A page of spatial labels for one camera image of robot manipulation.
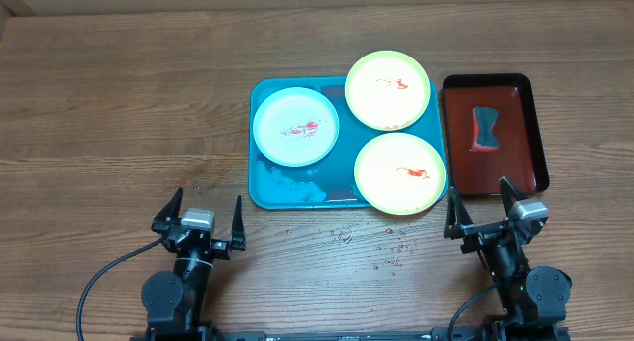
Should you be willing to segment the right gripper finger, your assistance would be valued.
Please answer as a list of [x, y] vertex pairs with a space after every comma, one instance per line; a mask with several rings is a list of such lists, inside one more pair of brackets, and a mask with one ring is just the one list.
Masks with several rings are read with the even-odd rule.
[[467, 230], [474, 227], [460, 195], [451, 186], [447, 192], [448, 210], [444, 228], [445, 238], [464, 238]]
[[519, 191], [506, 176], [500, 179], [500, 192], [501, 198], [505, 210], [505, 214], [509, 215], [512, 206], [517, 201], [522, 201], [528, 198], [526, 194]]

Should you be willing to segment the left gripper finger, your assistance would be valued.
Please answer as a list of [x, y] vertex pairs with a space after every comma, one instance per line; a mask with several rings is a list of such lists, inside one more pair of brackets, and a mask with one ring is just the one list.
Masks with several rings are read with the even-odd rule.
[[232, 250], [246, 250], [246, 233], [242, 216], [242, 197], [237, 196], [231, 230], [230, 248]]
[[156, 215], [154, 218], [158, 222], [167, 222], [179, 217], [181, 203], [183, 198], [183, 188], [180, 187], [170, 202]]

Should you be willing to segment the white round plate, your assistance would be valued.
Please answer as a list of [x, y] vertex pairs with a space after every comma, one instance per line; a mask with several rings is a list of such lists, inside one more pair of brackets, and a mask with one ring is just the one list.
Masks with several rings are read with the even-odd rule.
[[339, 115], [323, 94], [309, 88], [284, 88], [258, 107], [252, 133], [272, 162], [303, 167], [325, 158], [339, 136]]

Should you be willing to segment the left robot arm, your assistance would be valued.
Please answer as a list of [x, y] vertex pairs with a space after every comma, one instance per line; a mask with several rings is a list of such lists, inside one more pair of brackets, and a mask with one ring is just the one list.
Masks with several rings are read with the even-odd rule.
[[242, 199], [234, 208], [231, 239], [214, 237], [215, 215], [190, 208], [180, 215], [183, 190], [153, 219], [151, 229], [159, 243], [175, 254], [171, 271], [157, 272], [146, 280], [141, 301], [147, 312], [148, 340], [222, 340], [211, 321], [202, 319], [207, 288], [216, 260], [228, 260], [234, 251], [246, 249]]

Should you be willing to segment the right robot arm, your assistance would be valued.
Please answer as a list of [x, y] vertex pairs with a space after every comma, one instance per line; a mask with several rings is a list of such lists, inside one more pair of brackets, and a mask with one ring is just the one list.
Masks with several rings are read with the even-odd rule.
[[452, 340], [458, 317], [465, 309], [496, 291], [504, 313], [488, 316], [474, 332], [476, 340], [562, 340], [557, 324], [566, 318], [572, 279], [550, 267], [532, 268], [523, 251], [545, 226], [549, 212], [537, 197], [520, 192], [507, 179], [500, 180], [505, 218], [474, 225], [454, 187], [448, 190], [446, 239], [462, 241], [461, 252], [476, 252], [490, 273], [492, 285], [466, 301], [452, 316], [447, 338]]

